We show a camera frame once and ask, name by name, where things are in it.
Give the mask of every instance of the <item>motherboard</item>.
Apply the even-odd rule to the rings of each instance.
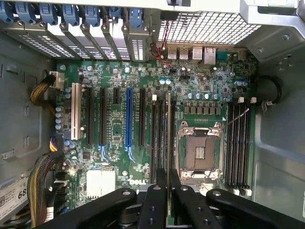
[[[176,168],[203,195],[219,187],[251,198],[253,56],[217,51],[215,65],[60,60],[56,74],[69,209],[121,187],[139,191],[156,168]]]

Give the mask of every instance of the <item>label sticker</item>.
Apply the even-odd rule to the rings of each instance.
[[[24,173],[14,183],[0,189],[0,220],[28,200],[27,183],[29,175],[29,172]]]

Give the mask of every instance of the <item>white pci slot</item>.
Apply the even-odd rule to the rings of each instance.
[[[72,83],[71,140],[81,138],[81,84]]]

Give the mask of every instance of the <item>white connector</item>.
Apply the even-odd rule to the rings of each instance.
[[[71,140],[81,138],[81,84],[72,83]]]
[[[54,75],[56,77],[55,82],[50,87],[59,89],[63,91],[64,89],[64,83],[65,83],[65,76],[62,73],[59,72],[50,72],[50,75]]]

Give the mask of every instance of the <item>blue clip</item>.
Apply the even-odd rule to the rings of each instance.
[[[143,27],[142,13],[143,13],[143,10],[140,8],[130,8],[129,23],[135,29],[141,29]]]
[[[88,22],[93,27],[100,26],[100,11],[97,6],[85,6],[85,17],[86,22]]]
[[[120,18],[122,9],[120,7],[109,7],[108,12],[111,18]]]
[[[15,2],[16,12],[21,20],[28,24],[36,24],[35,8],[28,2]]]
[[[13,23],[15,21],[13,7],[7,1],[0,1],[0,20],[6,23]]]
[[[80,24],[80,16],[76,5],[62,5],[62,15],[65,21],[72,26],[77,26]]]
[[[40,15],[44,22],[50,25],[58,24],[58,17],[56,8],[53,4],[41,3],[39,4]]]

